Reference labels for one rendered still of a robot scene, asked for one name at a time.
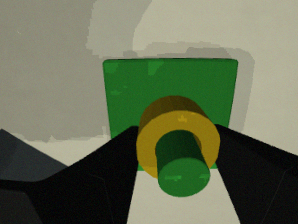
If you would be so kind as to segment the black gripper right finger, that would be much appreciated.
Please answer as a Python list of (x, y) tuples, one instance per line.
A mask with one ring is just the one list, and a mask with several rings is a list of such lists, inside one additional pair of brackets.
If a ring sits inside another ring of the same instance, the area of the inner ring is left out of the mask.
[(298, 155), (214, 125), (215, 164), (240, 224), (298, 224)]

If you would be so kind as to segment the yellow round nut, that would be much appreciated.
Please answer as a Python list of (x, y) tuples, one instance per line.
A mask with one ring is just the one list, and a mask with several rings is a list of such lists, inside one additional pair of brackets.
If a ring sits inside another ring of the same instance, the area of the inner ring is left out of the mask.
[(164, 134), (174, 130), (187, 130), (194, 134), (210, 169), (218, 157), (220, 145), (215, 125), (193, 100), (169, 95), (152, 102), (140, 119), (137, 159), (145, 172), (158, 179), (156, 143)]

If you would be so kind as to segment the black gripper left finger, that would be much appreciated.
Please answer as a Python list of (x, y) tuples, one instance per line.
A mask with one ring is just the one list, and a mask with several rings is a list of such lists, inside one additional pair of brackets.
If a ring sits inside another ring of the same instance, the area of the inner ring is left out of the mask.
[(127, 224), (138, 126), (35, 182), (0, 179), (0, 224)]

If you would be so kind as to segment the large grey block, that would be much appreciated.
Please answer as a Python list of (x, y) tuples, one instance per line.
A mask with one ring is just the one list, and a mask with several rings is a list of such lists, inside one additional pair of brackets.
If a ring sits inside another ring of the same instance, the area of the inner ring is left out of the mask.
[(35, 182), (66, 167), (4, 129), (0, 130), (0, 179)]

